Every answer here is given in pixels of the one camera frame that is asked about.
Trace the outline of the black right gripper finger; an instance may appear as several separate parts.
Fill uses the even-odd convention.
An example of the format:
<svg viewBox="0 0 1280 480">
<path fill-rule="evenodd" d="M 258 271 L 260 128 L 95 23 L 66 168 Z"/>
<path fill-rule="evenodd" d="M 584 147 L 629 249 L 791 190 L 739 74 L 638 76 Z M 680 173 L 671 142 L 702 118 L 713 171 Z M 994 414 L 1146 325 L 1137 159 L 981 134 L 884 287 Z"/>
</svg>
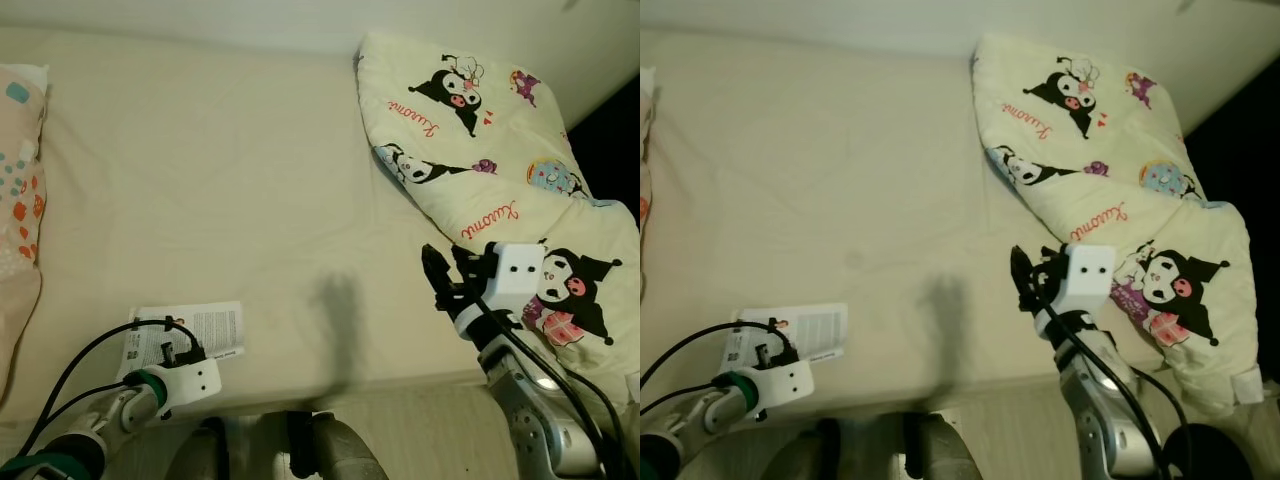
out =
<svg viewBox="0 0 1280 480">
<path fill-rule="evenodd" d="M 435 306 L 449 307 L 453 302 L 453 282 L 448 274 L 451 265 L 445 257 L 430 244 L 421 247 L 422 271 L 435 292 Z"/>
<path fill-rule="evenodd" d="M 1018 291 L 1019 310 L 1038 311 L 1041 298 L 1034 282 L 1034 266 L 1028 255 L 1016 244 L 1010 250 L 1010 274 Z"/>
</svg>

